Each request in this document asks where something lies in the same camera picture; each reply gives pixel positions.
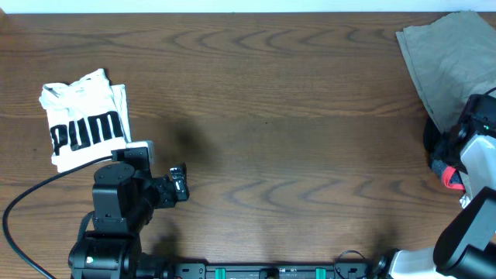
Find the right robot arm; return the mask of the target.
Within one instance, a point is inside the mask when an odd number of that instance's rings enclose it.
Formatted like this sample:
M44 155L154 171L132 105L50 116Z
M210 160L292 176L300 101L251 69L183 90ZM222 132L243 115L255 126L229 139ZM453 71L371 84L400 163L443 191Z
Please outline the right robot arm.
M448 188L470 199L435 246L396 250L371 273L378 278L493 278L495 276L495 98L471 95L455 126L441 133L428 122L429 166Z

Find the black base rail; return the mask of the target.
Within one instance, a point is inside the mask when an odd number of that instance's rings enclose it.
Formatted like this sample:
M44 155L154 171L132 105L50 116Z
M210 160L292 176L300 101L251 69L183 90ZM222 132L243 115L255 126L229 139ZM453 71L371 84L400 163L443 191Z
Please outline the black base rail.
M181 279L360 279L369 267L363 262L297 265L232 265L180 263L175 277Z

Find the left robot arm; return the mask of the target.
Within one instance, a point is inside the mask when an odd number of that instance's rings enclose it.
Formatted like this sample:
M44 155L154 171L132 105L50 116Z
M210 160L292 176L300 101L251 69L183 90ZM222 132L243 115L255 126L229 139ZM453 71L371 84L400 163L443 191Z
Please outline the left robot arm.
M155 210L189 199L186 165L172 167L170 176L152 177L146 165L121 162L100 168L94 179L94 211L81 221L68 257L71 277L175 277L168 260L142 251L140 232Z

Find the khaki green shorts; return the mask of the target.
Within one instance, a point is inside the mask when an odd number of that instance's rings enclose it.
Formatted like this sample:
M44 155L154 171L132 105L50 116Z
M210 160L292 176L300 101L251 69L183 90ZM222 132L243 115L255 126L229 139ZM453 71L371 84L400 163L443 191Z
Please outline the khaki green shorts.
M467 99L495 87L495 28L476 12L454 12L396 33L425 110L440 132L454 126Z

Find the white Puma t-shirt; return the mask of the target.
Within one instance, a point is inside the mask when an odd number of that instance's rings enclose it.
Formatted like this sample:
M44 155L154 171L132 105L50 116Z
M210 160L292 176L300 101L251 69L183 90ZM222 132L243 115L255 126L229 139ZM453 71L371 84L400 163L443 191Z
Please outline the white Puma t-shirt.
M45 84L39 101L47 113L51 162L60 173L132 142L126 86L112 85L103 69L71 84Z

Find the black garment with red tag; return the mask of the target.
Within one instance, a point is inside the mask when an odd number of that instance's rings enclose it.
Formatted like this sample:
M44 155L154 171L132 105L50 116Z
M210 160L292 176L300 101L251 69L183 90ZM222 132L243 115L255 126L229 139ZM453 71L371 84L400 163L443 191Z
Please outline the black garment with red tag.
M430 116L425 123L422 142L428 154L428 166L442 184L448 189L464 191L460 172L450 162L447 133L441 133Z

